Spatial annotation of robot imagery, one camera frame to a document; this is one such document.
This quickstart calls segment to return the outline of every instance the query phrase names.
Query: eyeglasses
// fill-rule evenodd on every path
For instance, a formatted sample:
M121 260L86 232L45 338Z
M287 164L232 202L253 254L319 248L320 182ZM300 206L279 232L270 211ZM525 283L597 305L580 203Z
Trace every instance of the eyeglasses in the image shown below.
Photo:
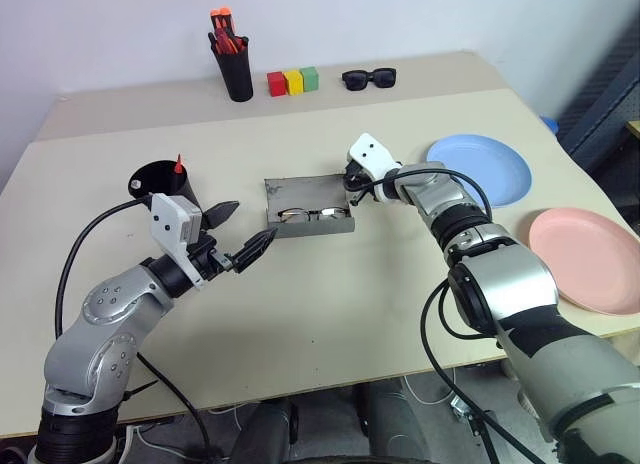
M342 74L342 80L350 91L361 91L369 81L377 87L393 87L396 83L396 70L392 67L381 67L373 72L362 70L347 71Z
M327 207L317 211L309 211L299 207L293 207L291 209L285 209L278 212L280 222L297 223L297 222L310 222L312 220L323 221L326 219L340 219L347 217L348 211L342 207Z

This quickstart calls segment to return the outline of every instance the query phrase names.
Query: pen holder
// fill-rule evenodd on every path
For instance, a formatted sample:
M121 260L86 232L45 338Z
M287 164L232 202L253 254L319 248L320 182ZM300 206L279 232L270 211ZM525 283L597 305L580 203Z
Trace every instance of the pen holder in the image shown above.
M216 56L227 92L232 101L244 102L253 97L251 69L249 68L249 38L243 37L244 49L238 54L219 54L212 48Z
M184 196L200 207L189 184L187 169L183 167L182 173L176 174L173 170L175 165L175 161L154 161L142 166L129 178L129 194L136 199L156 192Z

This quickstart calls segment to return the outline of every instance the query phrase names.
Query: yellow block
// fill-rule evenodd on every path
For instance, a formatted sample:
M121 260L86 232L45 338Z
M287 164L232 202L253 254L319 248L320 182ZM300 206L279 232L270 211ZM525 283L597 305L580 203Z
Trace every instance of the yellow block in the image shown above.
M296 94L302 94L304 92L304 80L299 70L283 72L284 78L287 81L287 92L291 96Z

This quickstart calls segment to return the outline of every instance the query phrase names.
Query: red pen tip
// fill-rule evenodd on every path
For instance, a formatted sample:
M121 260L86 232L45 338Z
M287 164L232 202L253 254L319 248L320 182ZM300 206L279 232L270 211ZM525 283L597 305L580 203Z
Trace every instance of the red pen tip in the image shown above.
M173 172L176 174L182 174L184 167L182 166L182 157L178 154L178 159L176 160L176 165L173 168Z

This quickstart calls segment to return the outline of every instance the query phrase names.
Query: sunglasses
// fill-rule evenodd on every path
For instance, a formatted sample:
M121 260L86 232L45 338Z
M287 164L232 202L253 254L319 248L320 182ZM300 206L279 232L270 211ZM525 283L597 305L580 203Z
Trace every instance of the sunglasses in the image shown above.
M392 67L381 67L373 72L362 70L347 71L342 74L342 80L350 91L361 91L369 81L377 87L393 87L396 83L396 70Z

